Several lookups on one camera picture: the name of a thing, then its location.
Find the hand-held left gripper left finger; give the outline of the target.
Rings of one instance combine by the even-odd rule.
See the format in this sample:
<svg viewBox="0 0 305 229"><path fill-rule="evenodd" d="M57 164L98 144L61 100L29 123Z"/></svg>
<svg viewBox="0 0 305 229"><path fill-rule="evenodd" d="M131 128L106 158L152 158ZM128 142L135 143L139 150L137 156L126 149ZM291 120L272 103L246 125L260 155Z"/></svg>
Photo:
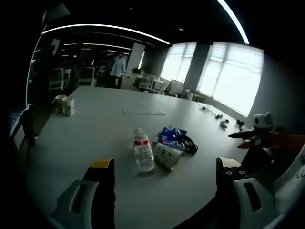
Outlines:
<svg viewBox="0 0 305 229"><path fill-rule="evenodd" d="M57 229L113 229L114 159L95 161L57 199L50 222Z"/></svg>

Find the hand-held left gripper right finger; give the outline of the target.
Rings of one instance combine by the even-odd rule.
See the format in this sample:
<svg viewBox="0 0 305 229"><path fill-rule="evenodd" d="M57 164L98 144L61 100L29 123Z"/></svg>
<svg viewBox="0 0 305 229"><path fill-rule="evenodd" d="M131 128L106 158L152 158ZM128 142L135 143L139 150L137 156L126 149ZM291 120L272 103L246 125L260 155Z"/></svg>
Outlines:
<svg viewBox="0 0 305 229"><path fill-rule="evenodd" d="M274 193L236 160L217 158L216 187L218 229L262 229L278 217Z"/></svg>

